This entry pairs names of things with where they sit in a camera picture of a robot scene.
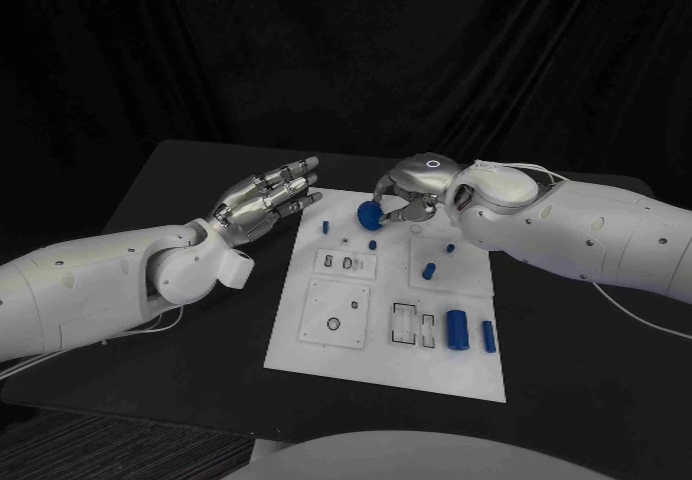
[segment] black table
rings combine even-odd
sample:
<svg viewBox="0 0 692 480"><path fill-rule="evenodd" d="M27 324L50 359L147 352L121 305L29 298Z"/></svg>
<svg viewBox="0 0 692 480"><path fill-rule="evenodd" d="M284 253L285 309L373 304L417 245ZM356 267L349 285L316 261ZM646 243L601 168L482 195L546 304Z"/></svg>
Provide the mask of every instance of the black table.
<svg viewBox="0 0 692 480"><path fill-rule="evenodd" d="M105 233L203 217L229 185L313 154L317 185L345 190L372 190L399 160L163 142ZM569 177L652 195L634 178ZM689 472L692 342L630 319L590 284L502 253L490 258L506 404L264 369L298 221L285 219L244 248L257 262L244 290L219 285L166 333L81 348L29 369L10 378L3 400L284 442L360 430L458 433L616 478ZM691 306L634 290L608 292L649 320L692 329Z"/></svg>

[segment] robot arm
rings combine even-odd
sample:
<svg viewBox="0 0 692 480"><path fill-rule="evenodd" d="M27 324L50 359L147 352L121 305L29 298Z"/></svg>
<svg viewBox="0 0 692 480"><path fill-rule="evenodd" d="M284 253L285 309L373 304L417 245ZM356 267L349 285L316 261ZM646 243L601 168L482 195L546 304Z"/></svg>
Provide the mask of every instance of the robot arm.
<svg viewBox="0 0 692 480"><path fill-rule="evenodd" d="M392 219L427 220L434 210L430 216L418 212L431 198L479 248L505 251L575 280L692 303L689 211L604 185L574 181L538 185L503 164L477 161L461 169L430 153L405 159L383 178L411 203L382 214L381 225ZM386 183L375 188L378 204Z"/></svg>
<svg viewBox="0 0 692 480"><path fill-rule="evenodd" d="M88 345L196 302L216 280L242 288L254 261L234 247L317 202L310 157L239 182L206 218L84 238L0 266L0 361Z"/></svg>

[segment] blue object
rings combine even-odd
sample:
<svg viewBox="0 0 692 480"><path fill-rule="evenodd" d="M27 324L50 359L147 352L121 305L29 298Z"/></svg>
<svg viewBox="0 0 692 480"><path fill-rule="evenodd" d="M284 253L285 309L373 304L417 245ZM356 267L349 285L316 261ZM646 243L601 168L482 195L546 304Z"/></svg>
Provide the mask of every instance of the blue object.
<svg viewBox="0 0 692 480"><path fill-rule="evenodd" d="M486 341L486 352L494 353L497 349L494 348L493 322L490 320L483 320L483 340Z"/></svg>
<svg viewBox="0 0 692 480"><path fill-rule="evenodd" d="M368 202L363 202L358 207L356 215L358 215L358 221L360 222L360 225L368 230L375 231L382 228L382 225L379 224L379 217L382 217L383 212L378 202L373 202L372 200Z"/></svg>
<svg viewBox="0 0 692 480"><path fill-rule="evenodd" d="M469 350L469 322L466 312L447 312L447 345L451 350Z"/></svg>
<svg viewBox="0 0 692 480"><path fill-rule="evenodd" d="M422 278L425 280L430 280L433 278L433 274L435 273L435 264L434 263L428 263L425 265L425 270L422 271Z"/></svg>

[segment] peg board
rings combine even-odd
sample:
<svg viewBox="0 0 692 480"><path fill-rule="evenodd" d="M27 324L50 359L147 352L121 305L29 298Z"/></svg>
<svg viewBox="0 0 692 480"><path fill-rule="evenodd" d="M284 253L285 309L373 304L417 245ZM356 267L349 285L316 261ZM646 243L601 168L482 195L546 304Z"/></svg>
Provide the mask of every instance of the peg board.
<svg viewBox="0 0 692 480"><path fill-rule="evenodd" d="M358 222L356 210L372 194L320 188L310 191L321 192L324 197L303 212L264 367L505 403L496 328L497 352L486 353L483 343L483 320L490 320L494 326L487 252L463 241L443 209L431 220L415 224L421 227L418 234L412 233L409 222L389 224L371 232ZM404 205L398 197L383 197L385 211ZM329 221L327 234L323 221ZM376 250L369 249L371 240L378 242ZM456 249L447 253L444 247L450 243ZM376 255L375 279L349 277L340 270L324 273L324 250L352 258ZM422 278L418 280L421 266L430 262L438 268L434 281L424 283ZM411 272L411 266L421 272ZM307 304L309 300L319 300L320 291L327 292L333 301L320 301L317 308ZM358 314L356 310L345 311L353 302L360 309ZM392 342L396 303L415 307L420 329L415 345ZM447 348L448 310L463 310L467 314L470 349L466 351ZM333 318L339 315L345 317L336 322ZM422 315L434 316L434 325L427 317L421 329ZM434 334L435 348L422 345L421 332L427 338Z"/></svg>

